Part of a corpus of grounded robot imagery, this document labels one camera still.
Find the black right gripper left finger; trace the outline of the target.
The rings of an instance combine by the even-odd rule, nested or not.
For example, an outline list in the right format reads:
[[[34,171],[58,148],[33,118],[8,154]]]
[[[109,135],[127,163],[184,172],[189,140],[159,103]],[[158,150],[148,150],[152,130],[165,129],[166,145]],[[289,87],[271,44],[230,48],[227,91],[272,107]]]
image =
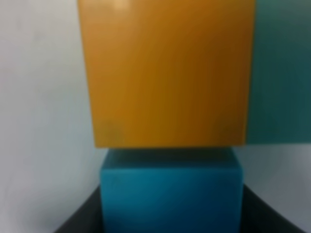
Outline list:
[[[100,188],[97,187],[82,206],[56,233],[104,233]]]

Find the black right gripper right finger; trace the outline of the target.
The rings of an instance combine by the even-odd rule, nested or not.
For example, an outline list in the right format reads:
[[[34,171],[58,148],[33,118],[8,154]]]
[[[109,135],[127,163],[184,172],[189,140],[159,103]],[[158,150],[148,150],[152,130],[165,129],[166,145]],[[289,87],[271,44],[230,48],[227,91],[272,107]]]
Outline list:
[[[260,199],[247,185],[243,187],[242,233],[302,233],[267,203]]]

